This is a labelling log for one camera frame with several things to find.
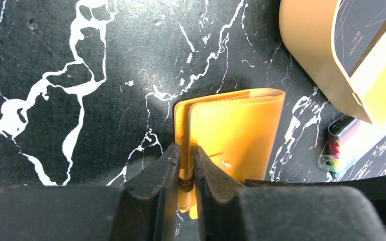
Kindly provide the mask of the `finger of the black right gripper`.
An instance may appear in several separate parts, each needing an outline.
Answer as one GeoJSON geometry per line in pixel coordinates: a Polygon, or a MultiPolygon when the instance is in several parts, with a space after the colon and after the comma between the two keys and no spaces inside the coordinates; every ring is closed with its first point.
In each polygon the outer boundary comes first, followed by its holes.
{"type": "Polygon", "coordinates": [[[316,183],[284,183],[271,182],[263,180],[246,179],[243,185],[247,187],[299,187],[299,186],[348,186],[362,192],[368,198],[377,210],[378,215],[386,225],[386,175],[338,182],[316,182],[316,183]]]}

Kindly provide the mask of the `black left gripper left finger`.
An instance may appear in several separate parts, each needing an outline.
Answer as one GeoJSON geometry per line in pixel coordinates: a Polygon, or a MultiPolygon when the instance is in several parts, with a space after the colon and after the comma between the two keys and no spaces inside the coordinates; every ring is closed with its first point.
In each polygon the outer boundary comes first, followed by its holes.
{"type": "Polygon", "coordinates": [[[180,147],[120,187],[0,189],[0,240],[174,240],[180,147]]]}

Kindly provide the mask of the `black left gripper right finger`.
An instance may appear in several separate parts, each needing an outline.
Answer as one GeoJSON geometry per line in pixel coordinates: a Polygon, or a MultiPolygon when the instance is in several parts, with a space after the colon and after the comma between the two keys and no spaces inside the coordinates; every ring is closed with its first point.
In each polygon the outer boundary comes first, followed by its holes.
{"type": "Polygon", "coordinates": [[[374,206],[348,186],[246,187],[195,147],[201,240],[386,240],[374,206]]]}

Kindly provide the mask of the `orange leather card holder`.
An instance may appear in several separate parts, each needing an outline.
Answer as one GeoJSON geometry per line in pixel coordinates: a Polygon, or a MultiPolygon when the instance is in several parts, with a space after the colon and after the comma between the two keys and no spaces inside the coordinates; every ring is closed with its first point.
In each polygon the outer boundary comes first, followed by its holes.
{"type": "Polygon", "coordinates": [[[180,146],[177,207],[197,219],[194,149],[203,148],[211,161],[239,182],[264,179],[271,156],[285,92],[254,88],[178,102],[174,136],[180,146]]]}

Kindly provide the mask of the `yellow oval tray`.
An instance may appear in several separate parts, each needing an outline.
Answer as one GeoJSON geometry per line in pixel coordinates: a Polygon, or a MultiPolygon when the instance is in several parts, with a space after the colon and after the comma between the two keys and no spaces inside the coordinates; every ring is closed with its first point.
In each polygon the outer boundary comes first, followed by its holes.
{"type": "Polygon", "coordinates": [[[386,121],[386,1],[281,1],[279,29],[338,111],[386,121]]]}

